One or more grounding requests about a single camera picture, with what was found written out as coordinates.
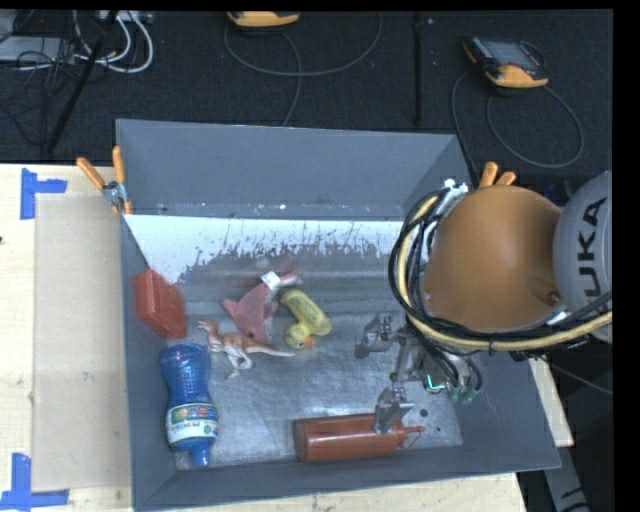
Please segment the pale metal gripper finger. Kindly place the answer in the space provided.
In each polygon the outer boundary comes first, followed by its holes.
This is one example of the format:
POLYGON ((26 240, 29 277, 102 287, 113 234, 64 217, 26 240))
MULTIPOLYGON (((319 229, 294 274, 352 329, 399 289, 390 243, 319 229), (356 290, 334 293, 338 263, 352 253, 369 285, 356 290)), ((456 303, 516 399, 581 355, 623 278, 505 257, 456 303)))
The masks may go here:
POLYGON ((376 434, 388 433, 414 406, 403 386, 386 387, 376 402, 372 430, 376 434))
POLYGON ((365 325, 361 338, 356 342, 354 356, 364 359, 372 353, 382 353, 391 349, 398 342, 398 336, 393 329, 394 316, 391 313, 377 313, 365 325))

